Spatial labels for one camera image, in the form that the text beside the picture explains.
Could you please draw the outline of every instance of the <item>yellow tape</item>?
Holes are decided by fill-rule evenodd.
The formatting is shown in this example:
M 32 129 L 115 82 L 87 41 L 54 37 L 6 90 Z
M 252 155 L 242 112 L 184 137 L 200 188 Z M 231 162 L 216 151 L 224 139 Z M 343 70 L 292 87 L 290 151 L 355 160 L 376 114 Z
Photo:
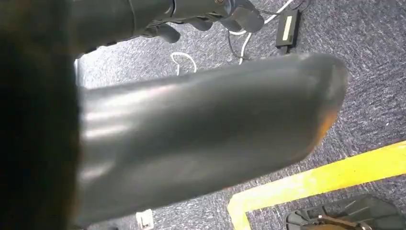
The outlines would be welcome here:
M 251 230 L 246 212 L 406 173 L 406 141 L 346 158 L 233 195 L 235 230 Z

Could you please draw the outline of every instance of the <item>black device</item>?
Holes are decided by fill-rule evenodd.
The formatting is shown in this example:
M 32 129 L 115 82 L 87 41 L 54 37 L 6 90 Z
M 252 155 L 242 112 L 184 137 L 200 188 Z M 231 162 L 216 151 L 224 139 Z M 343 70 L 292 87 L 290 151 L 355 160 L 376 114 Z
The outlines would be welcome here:
M 406 230 L 406 219 L 393 204 L 371 195 L 293 211 L 287 230 Z
M 278 49 L 282 49 L 286 53 L 289 48 L 296 46 L 299 22 L 299 10 L 287 10 L 280 15 L 275 41 Z

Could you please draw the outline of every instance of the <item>white cable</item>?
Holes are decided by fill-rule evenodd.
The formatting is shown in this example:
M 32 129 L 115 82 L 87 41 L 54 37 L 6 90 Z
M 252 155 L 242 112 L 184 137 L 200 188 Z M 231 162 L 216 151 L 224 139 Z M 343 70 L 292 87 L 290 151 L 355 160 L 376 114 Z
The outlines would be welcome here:
M 240 57 L 243 57 L 243 56 L 244 56 L 245 47 L 247 46 L 247 44 L 248 44 L 248 42 L 249 42 L 249 40 L 250 40 L 251 36 L 252 36 L 252 33 L 248 33 L 248 36 L 247 36 L 247 38 L 245 39 L 244 44 L 242 45 L 242 48 L 241 48 L 241 55 L 240 55 Z M 243 59 L 242 59 L 242 58 L 240 58 L 240 62 L 239 62 L 238 64 L 239 64 L 239 65 L 241 65 L 241 64 L 242 64 L 242 62 L 243 62 Z
M 172 59 L 173 62 L 176 63 L 176 65 L 178 65 L 178 67 L 176 68 L 176 75 L 179 76 L 179 74 L 180 74 L 180 64 L 175 60 L 176 55 L 187 57 L 190 61 L 192 61 L 193 67 L 194 67 L 194 72 L 197 72 L 196 62 L 194 62 L 193 58 L 189 54 L 182 53 L 182 52 L 173 52 L 170 54 L 170 58 Z
M 293 1 L 293 0 L 288 0 L 288 1 L 287 1 L 278 11 L 276 11 L 276 12 L 277 12 L 277 13 L 282 12 L 286 7 L 289 6 L 289 4 L 291 4 L 292 1 Z M 276 16 L 277 16 L 277 15 L 272 15 L 271 17 L 269 17 L 267 20 L 264 21 L 264 25 L 265 25 L 265 24 L 268 24 L 268 23 L 269 23 L 272 19 L 274 19 Z M 230 34 L 232 34 L 232 35 L 243 35 L 243 34 L 245 34 L 245 33 L 246 33 L 245 30 L 240 31 L 240 32 L 232 32 L 232 31 L 230 31 Z

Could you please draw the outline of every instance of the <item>power adapter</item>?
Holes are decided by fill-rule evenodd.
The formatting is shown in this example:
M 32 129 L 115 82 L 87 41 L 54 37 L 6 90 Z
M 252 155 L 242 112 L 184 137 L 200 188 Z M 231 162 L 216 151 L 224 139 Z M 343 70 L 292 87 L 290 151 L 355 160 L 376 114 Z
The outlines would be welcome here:
M 299 21 L 299 10 L 287 10 L 279 17 L 275 46 L 280 49 L 283 54 L 287 54 L 289 48 L 296 46 Z

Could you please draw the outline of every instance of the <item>black plastic base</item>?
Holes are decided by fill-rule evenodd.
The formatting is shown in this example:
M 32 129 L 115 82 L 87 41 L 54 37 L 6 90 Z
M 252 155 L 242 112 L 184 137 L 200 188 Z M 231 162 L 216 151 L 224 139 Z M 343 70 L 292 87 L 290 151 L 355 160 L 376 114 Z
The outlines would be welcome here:
M 285 220 L 286 229 L 305 230 L 316 225 L 331 224 L 319 218 L 320 216 L 352 223 L 365 223 L 373 230 L 406 230 L 406 219 L 398 212 L 396 206 L 371 195 L 356 196 L 291 212 Z

